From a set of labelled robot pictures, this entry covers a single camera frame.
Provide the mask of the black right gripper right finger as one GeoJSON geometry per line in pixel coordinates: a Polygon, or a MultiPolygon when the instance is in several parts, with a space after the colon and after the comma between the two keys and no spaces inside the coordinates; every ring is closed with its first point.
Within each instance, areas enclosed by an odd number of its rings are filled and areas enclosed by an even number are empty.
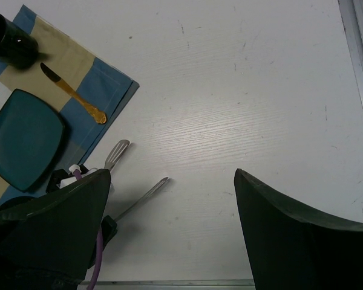
{"type": "Polygon", "coordinates": [[[241,169],[234,186],[257,289],[363,289],[363,223],[310,207],[241,169]]]}

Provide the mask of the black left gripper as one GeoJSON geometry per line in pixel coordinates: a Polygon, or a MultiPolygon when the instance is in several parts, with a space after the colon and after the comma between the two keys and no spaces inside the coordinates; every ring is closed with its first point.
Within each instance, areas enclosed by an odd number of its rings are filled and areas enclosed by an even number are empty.
{"type": "Polygon", "coordinates": [[[103,246],[107,246],[110,240],[117,234],[117,222],[109,215],[105,216],[101,223],[103,246]]]}

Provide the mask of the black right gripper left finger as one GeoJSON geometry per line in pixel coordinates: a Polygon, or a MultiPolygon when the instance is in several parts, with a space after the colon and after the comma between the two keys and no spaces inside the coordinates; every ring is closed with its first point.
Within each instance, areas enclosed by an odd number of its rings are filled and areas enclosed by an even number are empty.
{"type": "Polygon", "coordinates": [[[100,169],[54,193],[0,210],[0,289],[76,289],[108,199],[100,169]]]}

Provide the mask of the metal tongs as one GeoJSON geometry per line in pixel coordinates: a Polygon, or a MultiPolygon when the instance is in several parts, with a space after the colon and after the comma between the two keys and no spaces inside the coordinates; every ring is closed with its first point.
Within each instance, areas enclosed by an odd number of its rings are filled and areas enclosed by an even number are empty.
{"type": "Polygon", "coordinates": [[[166,175],[154,168],[156,155],[146,143],[132,143],[111,171],[112,189],[104,216],[116,218],[166,175]]]}

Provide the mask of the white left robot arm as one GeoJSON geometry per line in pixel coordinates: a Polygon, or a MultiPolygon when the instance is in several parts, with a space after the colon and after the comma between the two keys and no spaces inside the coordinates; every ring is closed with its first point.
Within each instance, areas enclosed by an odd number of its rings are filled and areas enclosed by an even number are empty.
{"type": "MultiPolygon", "coordinates": [[[[87,169],[83,164],[79,165],[79,167],[82,173],[82,177],[86,177],[87,175],[97,171],[97,168],[87,169]]],[[[45,192],[46,194],[56,192],[59,189],[66,187],[75,181],[77,181],[77,179],[72,173],[68,173],[64,169],[54,170],[51,174],[45,192]]],[[[103,248],[106,248],[109,241],[117,233],[117,222],[111,216],[105,215],[103,217],[101,227],[103,236],[103,248]]]]}

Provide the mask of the gold knife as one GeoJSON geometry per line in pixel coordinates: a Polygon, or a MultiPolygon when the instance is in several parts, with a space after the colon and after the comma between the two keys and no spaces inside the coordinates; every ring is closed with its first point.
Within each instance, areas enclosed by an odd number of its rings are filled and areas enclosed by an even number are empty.
{"type": "Polygon", "coordinates": [[[106,124],[107,116],[106,113],[100,111],[98,108],[93,106],[82,98],[64,79],[57,75],[52,69],[46,66],[45,63],[41,62],[40,67],[42,72],[61,90],[67,93],[71,98],[75,99],[94,119],[97,124],[106,124]]]}

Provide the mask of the teal square plate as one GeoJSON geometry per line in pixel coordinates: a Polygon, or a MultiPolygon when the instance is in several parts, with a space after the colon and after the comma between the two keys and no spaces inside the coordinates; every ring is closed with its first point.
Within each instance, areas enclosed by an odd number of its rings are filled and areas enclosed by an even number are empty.
{"type": "Polygon", "coordinates": [[[15,89],[0,110],[0,177],[21,192],[31,189],[60,149],[65,122],[37,96],[15,89]]]}

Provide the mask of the blue beige checked placemat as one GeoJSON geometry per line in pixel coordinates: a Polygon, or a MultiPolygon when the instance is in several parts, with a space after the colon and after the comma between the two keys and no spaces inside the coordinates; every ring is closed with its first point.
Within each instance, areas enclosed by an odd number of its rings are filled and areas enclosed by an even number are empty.
{"type": "Polygon", "coordinates": [[[36,63],[20,72],[0,62],[0,110],[16,88],[51,105],[63,117],[67,136],[57,156],[56,169],[82,164],[124,109],[139,84],[97,58],[72,38],[23,5],[13,20],[32,35],[48,54],[47,66],[62,77],[82,98],[106,113],[107,123],[97,124],[87,111],[53,84],[36,63]]]}

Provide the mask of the dark green mug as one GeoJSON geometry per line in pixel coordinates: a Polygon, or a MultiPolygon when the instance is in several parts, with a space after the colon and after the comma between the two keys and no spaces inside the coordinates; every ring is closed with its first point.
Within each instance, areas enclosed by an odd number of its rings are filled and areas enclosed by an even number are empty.
{"type": "Polygon", "coordinates": [[[0,62],[23,70],[31,67],[38,55],[37,41],[0,14],[0,62]]]}

